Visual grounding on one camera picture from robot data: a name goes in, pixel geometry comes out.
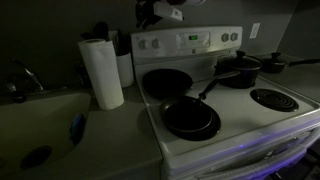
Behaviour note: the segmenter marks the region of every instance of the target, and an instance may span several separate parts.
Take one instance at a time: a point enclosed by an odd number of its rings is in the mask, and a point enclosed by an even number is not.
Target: oven door
[[[280,147],[272,153],[268,153],[266,158],[260,162],[253,163],[241,168],[226,170],[223,172],[212,172],[203,175],[195,175],[192,179],[201,180],[234,180],[234,179],[264,179],[269,174],[276,173],[279,169],[297,163],[310,147],[320,137],[320,127],[314,129],[312,133],[299,141],[290,141],[286,147]]]

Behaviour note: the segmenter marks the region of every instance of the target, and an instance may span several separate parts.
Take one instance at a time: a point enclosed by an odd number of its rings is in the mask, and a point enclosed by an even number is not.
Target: burner drip pan
[[[294,99],[278,91],[255,89],[250,95],[257,103],[276,111],[293,112],[299,109]]]

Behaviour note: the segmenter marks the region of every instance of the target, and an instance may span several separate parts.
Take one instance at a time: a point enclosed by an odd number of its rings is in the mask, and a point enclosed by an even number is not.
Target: sink basin
[[[75,148],[70,126],[91,96],[59,95],[0,106],[0,176],[54,162]]]

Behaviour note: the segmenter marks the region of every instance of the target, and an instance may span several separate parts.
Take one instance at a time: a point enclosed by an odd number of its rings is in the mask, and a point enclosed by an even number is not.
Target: paper towel roll
[[[134,82],[131,53],[117,56],[117,64],[121,87],[131,86]]]
[[[100,108],[120,106],[124,99],[112,41],[91,39],[78,45]]]

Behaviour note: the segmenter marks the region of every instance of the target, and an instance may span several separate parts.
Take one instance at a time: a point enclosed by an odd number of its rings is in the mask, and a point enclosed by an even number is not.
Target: faucet
[[[34,83],[36,83],[38,85],[37,87],[37,91],[44,91],[43,86],[41,85],[40,81],[38,80],[38,78],[36,77],[36,75],[30,71],[26,65],[24,65],[22,62],[18,61],[15,58],[11,58],[11,61],[14,62],[15,64],[19,65],[20,67],[22,67],[24,69],[24,71],[26,72],[26,74],[33,80]]]

